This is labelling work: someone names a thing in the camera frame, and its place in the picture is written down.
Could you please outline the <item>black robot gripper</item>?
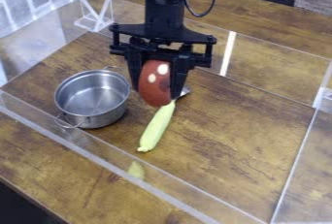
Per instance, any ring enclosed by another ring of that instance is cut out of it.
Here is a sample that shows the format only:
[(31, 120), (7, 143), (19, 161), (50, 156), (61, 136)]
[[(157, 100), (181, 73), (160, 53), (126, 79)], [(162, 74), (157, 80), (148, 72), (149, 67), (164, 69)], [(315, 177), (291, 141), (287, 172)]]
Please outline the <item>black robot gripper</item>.
[(172, 61), (172, 98), (180, 97), (188, 72), (195, 66), (209, 67), (212, 50), (217, 39), (197, 33), (185, 27), (185, 10), (193, 16), (207, 16), (216, 0), (212, 0), (208, 10), (199, 14), (189, 6), (188, 0), (145, 0), (144, 24), (113, 24), (113, 44), (110, 52), (124, 55), (132, 77), (132, 84), (140, 88), (140, 77), (145, 65), (145, 53), (168, 57), (178, 54)]

